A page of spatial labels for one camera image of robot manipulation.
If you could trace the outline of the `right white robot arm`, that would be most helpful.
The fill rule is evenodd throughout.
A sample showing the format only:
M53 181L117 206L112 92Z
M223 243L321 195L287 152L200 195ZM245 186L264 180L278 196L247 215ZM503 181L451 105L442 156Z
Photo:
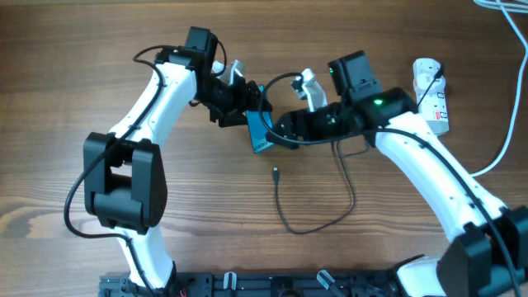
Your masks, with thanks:
M509 209L475 181L401 88L383 90L366 55L328 65L339 101L283 115L266 137L292 149L363 136L406 175L449 240L439 258L394 269L402 296L498 296L527 281L527 209Z

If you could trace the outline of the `white power strip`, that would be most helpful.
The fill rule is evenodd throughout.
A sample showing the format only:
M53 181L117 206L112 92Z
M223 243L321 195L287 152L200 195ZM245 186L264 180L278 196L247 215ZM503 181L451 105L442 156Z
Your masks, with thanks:
M446 79L443 64L431 58L416 59L412 64L413 89L418 110L435 135L449 131L446 105Z

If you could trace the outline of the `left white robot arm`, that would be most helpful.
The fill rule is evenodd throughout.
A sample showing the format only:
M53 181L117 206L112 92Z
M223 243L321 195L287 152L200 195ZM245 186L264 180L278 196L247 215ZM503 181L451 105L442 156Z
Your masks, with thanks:
M220 127L248 124L261 90L235 64L213 68L222 44L193 26L181 46L157 45L153 75L126 117L106 134L92 132L83 145L86 212L110 229L130 266L137 295L178 291L177 269L158 224L167 205L161 150L186 106L201 104Z

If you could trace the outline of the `blue Galaxy smartphone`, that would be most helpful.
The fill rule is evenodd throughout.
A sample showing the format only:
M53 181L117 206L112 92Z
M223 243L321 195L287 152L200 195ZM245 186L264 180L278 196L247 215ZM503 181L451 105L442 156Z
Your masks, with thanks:
M257 94L257 101L259 101L260 94ZM245 111L247 118L247 127L252 143L252 149L255 154L263 153L270 149L274 144L266 139L267 129L261 122L259 112L257 110L257 102L250 106Z

